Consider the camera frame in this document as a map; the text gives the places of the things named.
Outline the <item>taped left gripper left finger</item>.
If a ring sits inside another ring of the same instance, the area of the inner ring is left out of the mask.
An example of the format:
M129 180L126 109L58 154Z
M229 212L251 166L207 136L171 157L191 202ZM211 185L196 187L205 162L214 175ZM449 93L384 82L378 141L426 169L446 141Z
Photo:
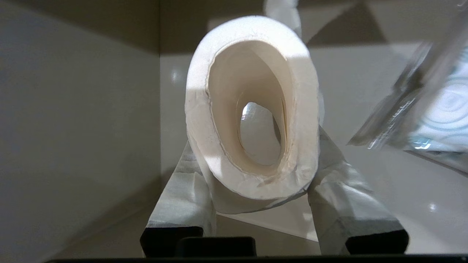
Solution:
M173 257L180 240L214 236L216 226L208 184L187 143L140 237L141 248L146 257Z

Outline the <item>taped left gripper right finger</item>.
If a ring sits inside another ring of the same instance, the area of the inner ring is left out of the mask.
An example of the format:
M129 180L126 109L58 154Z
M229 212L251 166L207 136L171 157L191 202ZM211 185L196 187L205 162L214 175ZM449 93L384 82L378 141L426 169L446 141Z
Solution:
M319 132L318 169L307 198L321 254L404 254L408 232L326 132Z

